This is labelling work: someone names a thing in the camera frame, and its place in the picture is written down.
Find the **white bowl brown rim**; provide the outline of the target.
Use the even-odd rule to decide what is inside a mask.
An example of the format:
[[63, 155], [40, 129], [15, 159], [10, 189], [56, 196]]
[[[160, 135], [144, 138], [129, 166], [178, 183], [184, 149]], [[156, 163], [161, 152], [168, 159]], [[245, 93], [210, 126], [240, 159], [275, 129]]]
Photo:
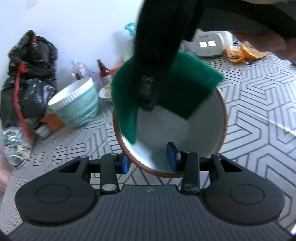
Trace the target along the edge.
[[193, 151], [201, 157], [218, 153], [227, 132], [227, 110], [220, 89], [216, 89], [188, 119], [157, 106], [153, 111], [137, 113], [137, 135], [131, 144], [121, 133], [113, 115], [117, 141], [127, 158], [147, 173], [164, 178], [179, 178], [166, 157], [167, 142], [180, 151]]

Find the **green scouring pad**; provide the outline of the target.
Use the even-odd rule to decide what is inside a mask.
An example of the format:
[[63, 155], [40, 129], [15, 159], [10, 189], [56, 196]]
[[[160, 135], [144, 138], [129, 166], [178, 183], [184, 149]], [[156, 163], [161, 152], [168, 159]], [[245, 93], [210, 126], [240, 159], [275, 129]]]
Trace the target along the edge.
[[[124, 63], [113, 77], [111, 96], [121, 134], [135, 144], [137, 112], [132, 82], [133, 59]], [[222, 82], [223, 75], [202, 60], [179, 51], [159, 90], [157, 105], [187, 120]]]

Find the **white ribbed bowl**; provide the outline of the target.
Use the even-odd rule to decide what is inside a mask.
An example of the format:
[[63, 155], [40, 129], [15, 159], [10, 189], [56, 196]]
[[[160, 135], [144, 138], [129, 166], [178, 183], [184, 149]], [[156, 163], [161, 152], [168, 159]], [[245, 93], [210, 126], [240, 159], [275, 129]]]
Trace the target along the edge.
[[85, 77], [73, 82], [56, 93], [48, 102], [52, 111], [58, 111], [94, 87], [91, 77]]

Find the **teal spray bottle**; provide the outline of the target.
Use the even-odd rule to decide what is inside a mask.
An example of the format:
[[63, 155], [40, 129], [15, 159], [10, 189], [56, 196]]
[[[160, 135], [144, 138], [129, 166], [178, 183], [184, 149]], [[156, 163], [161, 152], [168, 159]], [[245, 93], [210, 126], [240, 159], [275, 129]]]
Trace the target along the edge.
[[128, 31], [129, 35], [134, 38], [136, 36], [136, 24], [135, 22], [132, 23], [128, 23], [127, 25], [125, 25], [124, 29]]

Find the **white electric appliance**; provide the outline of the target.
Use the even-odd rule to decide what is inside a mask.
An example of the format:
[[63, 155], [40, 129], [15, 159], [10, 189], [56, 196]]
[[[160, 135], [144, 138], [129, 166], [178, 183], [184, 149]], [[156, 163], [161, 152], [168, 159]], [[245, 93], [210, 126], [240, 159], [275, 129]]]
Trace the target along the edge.
[[198, 57], [216, 57], [232, 45], [233, 35], [228, 31], [199, 31], [191, 43], [191, 50]]

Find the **orange lid jar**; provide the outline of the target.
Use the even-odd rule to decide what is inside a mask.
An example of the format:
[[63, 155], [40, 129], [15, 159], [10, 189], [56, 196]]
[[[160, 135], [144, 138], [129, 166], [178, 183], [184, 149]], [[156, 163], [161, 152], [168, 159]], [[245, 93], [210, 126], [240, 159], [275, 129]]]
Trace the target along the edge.
[[114, 76], [121, 66], [122, 66], [122, 64], [118, 64], [114, 68], [110, 69], [111, 75]]

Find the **teal colander basket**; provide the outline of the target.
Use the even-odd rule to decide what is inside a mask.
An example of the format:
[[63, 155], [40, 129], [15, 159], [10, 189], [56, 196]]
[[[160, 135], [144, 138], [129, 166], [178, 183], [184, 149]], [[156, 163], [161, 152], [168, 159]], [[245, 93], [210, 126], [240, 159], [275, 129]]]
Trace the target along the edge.
[[93, 88], [58, 111], [50, 111], [70, 127], [79, 127], [93, 120], [99, 111], [98, 94]]

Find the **cartoon printed plate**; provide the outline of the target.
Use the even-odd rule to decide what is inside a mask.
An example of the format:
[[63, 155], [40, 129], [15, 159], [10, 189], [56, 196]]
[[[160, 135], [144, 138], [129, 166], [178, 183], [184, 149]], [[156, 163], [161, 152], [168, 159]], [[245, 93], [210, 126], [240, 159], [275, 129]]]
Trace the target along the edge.
[[98, 92], [98, 96], [99, 98], [108, 101], [108, 102], [112, 102], [112, 97], [111, 97], [111, 83], [107, 83], [106, 85], [104, 85], [104, 87], [102, 87], [99, 92]]

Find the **brown glass bottle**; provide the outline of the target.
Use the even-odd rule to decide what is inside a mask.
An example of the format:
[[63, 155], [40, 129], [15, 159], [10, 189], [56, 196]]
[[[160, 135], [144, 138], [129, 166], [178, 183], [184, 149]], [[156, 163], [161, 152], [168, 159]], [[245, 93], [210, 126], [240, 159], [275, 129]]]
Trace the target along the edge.
[[100, 78], [106, 78], [111, 75], [110, 70], [102, 63], [100, 59], [97, 59], [97, 64], [100, 69]]

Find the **small white black jar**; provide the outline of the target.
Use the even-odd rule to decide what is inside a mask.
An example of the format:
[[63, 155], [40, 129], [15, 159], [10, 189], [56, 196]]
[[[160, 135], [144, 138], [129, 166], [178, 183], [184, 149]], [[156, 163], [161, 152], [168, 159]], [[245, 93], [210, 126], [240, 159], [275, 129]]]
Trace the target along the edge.
[[42, 139], [46, 139], [52, 133], [52, 130], [47, 125], [47, 123], [44, 123], [42, 121], [36, 123], [36, 125], [34, 126], [34, 131]]

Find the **orange peels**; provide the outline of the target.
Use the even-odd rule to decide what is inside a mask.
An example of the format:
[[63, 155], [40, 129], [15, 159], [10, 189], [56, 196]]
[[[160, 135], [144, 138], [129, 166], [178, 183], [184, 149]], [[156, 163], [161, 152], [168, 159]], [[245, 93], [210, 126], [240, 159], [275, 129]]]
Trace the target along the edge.
[[252, 47], [246, 47], [244, 44], [239, 46], [230, 46], [223, 50], [228, 60], [234, 64], [249, 63], [262, 59], [270, 54], [270, 52], [260, 52]]

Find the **crumpled wrappers pile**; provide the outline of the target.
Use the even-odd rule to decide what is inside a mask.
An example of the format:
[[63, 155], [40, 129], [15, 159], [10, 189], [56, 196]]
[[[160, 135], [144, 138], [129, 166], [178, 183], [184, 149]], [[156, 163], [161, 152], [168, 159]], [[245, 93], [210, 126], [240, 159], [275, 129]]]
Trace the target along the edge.
[[11, 126], [3, 130], [3, 145], [6, 160], [19, 167], [30, 158], [34, 142], [27, 138], [21, 126]]

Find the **pink bag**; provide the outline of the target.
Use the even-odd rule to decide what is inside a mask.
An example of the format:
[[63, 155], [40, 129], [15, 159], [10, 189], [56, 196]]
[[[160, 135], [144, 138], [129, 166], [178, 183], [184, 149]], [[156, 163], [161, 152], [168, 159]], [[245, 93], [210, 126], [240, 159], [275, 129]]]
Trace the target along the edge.
[[9, 181], [13, 166], [6, 160], [3, 151], [0, 152], [0, 190], [4, 193]]

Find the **black garbage bag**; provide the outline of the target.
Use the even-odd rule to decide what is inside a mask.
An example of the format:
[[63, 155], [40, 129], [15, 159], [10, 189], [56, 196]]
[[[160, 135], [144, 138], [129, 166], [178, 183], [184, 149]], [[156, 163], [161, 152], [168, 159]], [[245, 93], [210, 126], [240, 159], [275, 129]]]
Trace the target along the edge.
[[21, 63], [25, 71], [20, 73], [18, 104], [23, 118], [43, 118], [49, 100], [57, 93], [57, 48], [34, 31], [26, 32], [8, 53], [8, 78], [1, 91], [2, 128], [19, 125], [13, 105], [15, 80]]

